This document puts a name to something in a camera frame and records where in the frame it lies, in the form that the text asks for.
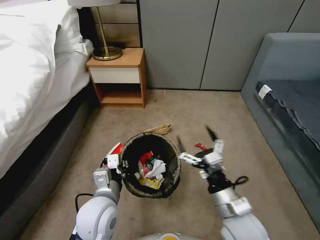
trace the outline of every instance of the bed frame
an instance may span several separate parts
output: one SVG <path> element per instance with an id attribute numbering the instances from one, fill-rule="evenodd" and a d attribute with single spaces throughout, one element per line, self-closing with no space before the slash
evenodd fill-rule
<path id="1" fill-rule="evenodd" d="M 242 98 L 318 231 L 320 186 L 305 165 L 307 159 L 290 144 L 286 134 L 255 97 L 255 87 L 258 81 L 264 80 L 320 81 L 319 63 L 320 33 L 269 33 L 241 90 Z"/>
<path id="2" fill-rule="evenodd" d="M 88 84 L 49 122 L 0 179 L 0 239 L 14 239 L 59 181 L 93 109 Z"/>

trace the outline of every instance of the beige carpet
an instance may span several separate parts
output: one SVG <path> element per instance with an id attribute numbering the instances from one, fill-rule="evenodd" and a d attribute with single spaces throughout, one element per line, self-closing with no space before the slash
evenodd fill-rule
<path id="1" fill-rule="evenodd" d="M 148 91 L 145 109 L 96 109 L 88 120 L 70 162 L 54 191 L 34 216 L 21 239 L 69 239 L 75 225 L 74 197 L 93 193 L 92 173 L 119 141 L 145 129 L 172 123 L 167 137 L 180 135 L 190 153 L 195 144 L 210 147 L 208 124 L 225 139 L 224 165 L 231 180 L 247 175 L 237 187 L 271 240 L 320 239 L 296 192 L 263 138 L 240 93 L 203 91 Z M 88 198 L 82 197 L 80 203 Z M 179 232 L 201 239 L 220 239 L 222 226 L 207 183 L 197 169 L 183 163 L 181 182 L 168 199 L 143 199 L 122 188 L 119 224 L 113 239 L 134 239 L 155 232 Z"/>

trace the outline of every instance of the wastebasket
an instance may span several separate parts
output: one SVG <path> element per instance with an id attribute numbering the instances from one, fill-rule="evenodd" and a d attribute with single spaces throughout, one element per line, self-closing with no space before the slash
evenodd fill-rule
<path id="1" fill-rule="evenodd" d="M 155 156 L 160 156 L 166 164 L 166 171 L 162 173 L 164 181 L 158 190 L 140 185 L 134 174 L 139 172 L 138 162 L 140 157 L 152 151 Z M 169 197 L 180 182 L 181 162 L 179 153 L 172 142 L 157 133 L 140 133 L 131 138 L 121 152 L 121 169 L 125 173 L 123 182 L 133 195 L 148 198 Z"/>

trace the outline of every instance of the nightstand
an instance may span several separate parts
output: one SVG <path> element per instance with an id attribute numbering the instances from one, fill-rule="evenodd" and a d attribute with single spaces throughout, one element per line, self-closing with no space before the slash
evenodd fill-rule
<path id="1" fill-rule="evenodd" d="M 123 49 L 111 61 L 91 58 L 87 67 L 101 107 L 145 106 L 146 75 L 143 48 Z"/>

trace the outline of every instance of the table lamp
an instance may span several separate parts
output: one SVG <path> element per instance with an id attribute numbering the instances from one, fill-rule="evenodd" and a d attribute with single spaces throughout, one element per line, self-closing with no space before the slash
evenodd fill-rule
<path id="1" fill-rule="evenodd" d="M 99 7 L 120 3 L 120 0 L 68 0 L 68 5 L 73 7 L 96 7 L 99 27 L 103 40 L 103 47 L 93 51 L 93 58 L 96 60 L 108 61 L 122 56 L 122 50 L 118 47 L 107 46 L 101 22 Z"/>

